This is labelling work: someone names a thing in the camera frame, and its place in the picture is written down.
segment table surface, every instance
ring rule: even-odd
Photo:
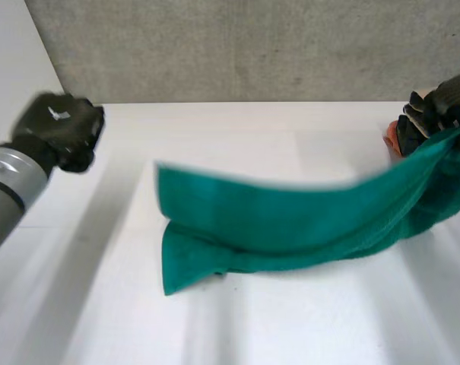
[[[154,161],[285,185],[386,169],[403,103],[106,105],[0,249],[0,363],[460,364],[460,213],[369,257],[163,295]]]

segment gray wall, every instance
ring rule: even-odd
[[[97,102],[405,100],[460,72],[460,0],[27,0]]]

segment orange object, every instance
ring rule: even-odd
[[[383,141],[385,141],[388,146],[390,146],[400,157],[402,157],[397,139],[397,123],[397,120],[390,123],[389,127],[387,128],[387,135],[383,137]]]

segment green towel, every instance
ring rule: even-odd
[[[280,271],[355,259],[460,210],[460,129],[347,189],[277,190],[160,165],[167,295],[226,272]]]

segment gray robot arm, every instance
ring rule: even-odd
[[[86,171],[104,126],[103,108],[71,95],[41,94],[9,143],[0,145],[0,245],[49,183],[56,167]]]

